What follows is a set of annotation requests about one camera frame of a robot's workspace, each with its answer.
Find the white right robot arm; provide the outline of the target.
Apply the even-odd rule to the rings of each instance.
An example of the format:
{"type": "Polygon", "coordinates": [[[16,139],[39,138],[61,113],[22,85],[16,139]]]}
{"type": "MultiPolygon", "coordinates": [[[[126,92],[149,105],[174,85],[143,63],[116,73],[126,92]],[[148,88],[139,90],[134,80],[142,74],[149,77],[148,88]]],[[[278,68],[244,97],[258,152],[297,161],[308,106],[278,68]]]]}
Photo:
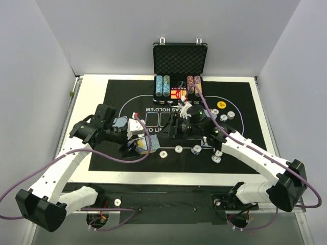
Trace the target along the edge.
{"type": "Polygon", "coordinates": [[[250,203],[272,203],[282,211],[291,212],[307,189],[302,162],[282,159],[265,151],[230,125],[206,114],[200,105],[171,113],[168,126],[170,138],[204,140],[215,150],[242,161],[265,178],[262,183],[239,182],[234,186],[228,202],[235,209],[250,203]]]}

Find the dealt cards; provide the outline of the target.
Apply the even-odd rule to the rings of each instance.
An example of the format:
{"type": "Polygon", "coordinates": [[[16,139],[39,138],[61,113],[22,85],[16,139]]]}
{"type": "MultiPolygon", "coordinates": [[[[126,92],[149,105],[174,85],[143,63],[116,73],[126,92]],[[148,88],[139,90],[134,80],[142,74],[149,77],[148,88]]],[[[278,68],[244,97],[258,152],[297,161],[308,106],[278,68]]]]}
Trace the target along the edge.
{"type": "Polygon", "coordinates": [[[122,117],[115,118],[112,126],[117,128],[122,128],[127,123],[128,123],[128,117],[122,116],[122,117]]]}
{"type": "Polygon", "coordinates": [[[201,146],[202,146],[202,147],[208,147],[208,144],[207,144],[207,142],[202,141],[202,142],[201,142],[201,146]]]}

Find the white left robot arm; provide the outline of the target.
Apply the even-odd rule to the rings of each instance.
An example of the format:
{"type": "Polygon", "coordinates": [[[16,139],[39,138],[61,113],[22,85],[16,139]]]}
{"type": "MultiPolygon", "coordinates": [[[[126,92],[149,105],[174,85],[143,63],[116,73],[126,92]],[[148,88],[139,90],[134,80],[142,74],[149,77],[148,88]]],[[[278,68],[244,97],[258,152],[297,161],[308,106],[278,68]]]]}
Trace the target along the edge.
{"type": "Polygon", "coordinates": [[[160,148],[157,135],[150,135],[134,113],[124,125],[116,126],[116,109],[99,104],[96,112],[76,123],[69,133],[60,156],[28,189],[21,189],[15,199],[23,218],[49,232],[56,231],[66,216],[89,207],[100,210],[105,206],[105,190],[87,184],[67,194],[62,191],[83,159],[97,145],[107,141],[120,144],[118,160],[127,163],[127,157],[138,156],[139,161],[160,148]]]}

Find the red poker chip stack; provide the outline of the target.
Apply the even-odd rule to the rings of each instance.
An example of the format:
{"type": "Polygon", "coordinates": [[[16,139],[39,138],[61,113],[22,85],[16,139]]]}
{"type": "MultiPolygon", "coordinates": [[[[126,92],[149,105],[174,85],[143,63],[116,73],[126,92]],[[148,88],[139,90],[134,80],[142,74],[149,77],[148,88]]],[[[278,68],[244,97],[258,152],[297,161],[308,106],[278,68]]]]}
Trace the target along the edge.
{"type": "Polygon", "coordinates": [[[166,158],[166,157],[168,156],[168,153],[167,153],[167,151],[161,151],[161,152],[159,153],[159,156],[160,156],[161,158],[166,158]]]}

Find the grey poker chip stack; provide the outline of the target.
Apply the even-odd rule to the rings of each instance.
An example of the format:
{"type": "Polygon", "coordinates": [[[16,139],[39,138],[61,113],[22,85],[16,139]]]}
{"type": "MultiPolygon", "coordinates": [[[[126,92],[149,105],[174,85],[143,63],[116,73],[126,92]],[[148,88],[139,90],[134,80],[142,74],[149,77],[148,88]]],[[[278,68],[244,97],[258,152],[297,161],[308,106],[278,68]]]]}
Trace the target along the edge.
{"type": "Polygon", "coordinates": [[[183,147],[180,146],[180,145],[177,145],[174,150],[175,150],[176,153],[179,153],[180,154],[183,151],[183,147]]]}

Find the blue poker chip stack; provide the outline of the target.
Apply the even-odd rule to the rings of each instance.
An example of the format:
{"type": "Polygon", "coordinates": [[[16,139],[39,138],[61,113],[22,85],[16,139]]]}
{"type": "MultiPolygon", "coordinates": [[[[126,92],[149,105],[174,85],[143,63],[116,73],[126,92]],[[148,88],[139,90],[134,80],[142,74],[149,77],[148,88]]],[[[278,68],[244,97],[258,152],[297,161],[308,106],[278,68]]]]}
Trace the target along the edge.
{"type": "Polygon", "coordinates": [[[200,145],[195,145],[191,148],[191,152],[194,154],[194,155],[199,155],[202,151],[202,146],[200,145]]]}

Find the grey chips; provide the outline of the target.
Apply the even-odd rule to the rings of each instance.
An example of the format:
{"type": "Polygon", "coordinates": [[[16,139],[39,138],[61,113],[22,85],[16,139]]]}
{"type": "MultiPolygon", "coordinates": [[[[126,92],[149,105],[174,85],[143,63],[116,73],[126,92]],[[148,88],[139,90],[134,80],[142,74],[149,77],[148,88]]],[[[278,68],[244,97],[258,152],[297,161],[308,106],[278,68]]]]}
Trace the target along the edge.
{"type": "Polygon", "coordinates": [[[221,151],[219,151],[219,150],[216,150],[215,155],[217,157],[221,157],[223,155],[223,153],[221,151]]]}
{"type": "Polygon", "coordinates": [[[234,119],[235,115],[236,114],[233,111],[228,111],[227,112],[227,118],[228,119],[234,119]]]}

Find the yellow big blind button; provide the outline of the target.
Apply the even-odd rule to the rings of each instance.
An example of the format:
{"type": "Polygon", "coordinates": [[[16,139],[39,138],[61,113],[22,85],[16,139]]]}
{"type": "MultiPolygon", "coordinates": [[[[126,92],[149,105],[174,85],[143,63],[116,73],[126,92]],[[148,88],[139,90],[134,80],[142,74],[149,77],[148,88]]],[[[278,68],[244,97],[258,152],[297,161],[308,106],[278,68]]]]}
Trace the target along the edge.
{"type": "Polygon", "coordinates": [[[227,106],[227,104],[224,101],[217,102],[217,107],[220,108],[220,109],[225,109],[226,106],[227,106]]]}

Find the blue backed playing cards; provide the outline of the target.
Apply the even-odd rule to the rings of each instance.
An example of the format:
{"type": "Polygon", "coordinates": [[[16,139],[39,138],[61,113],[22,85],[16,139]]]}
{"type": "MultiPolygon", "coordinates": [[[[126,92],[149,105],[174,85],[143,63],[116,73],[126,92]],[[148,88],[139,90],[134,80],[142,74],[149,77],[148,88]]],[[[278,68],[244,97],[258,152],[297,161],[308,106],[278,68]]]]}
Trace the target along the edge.
{"type": "Polygon", "coordinates": [[[157,135],[151,135],[151,151],[155,152],[160,148],[160,142],[157,135]]]}

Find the blue playing card deck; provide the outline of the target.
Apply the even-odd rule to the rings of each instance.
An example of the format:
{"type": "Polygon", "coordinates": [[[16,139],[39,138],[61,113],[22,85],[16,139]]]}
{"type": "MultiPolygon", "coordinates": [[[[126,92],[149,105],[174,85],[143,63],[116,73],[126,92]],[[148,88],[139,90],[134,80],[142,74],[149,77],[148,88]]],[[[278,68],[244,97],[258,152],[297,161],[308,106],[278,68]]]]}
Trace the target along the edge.
{"type": "Polygon", "coordinates": [[[151,151],[150,141],[148,136],[139,137],[133,141],[136,143],[136,152],[144,155],[151,151]]]}

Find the blue chips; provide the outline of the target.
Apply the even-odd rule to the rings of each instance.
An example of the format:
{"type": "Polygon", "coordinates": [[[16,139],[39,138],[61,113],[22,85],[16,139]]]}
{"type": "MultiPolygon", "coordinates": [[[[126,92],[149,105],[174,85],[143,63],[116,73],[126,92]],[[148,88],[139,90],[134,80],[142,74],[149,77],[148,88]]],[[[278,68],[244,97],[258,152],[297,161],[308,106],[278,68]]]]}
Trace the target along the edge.
{"type": "Polygon", "coordinates": [[[228,117],[226,114],[220,115],[220,121],[226,122],[228,120],[228,117]]]}
{"type": "Polygon", "coordinates": [[[218,157],[216,155],[212,155],[211,159],[212,159],[212,162],[214,162],[214,163],[220,163],[221,162],[221,157],[218,157]]]}

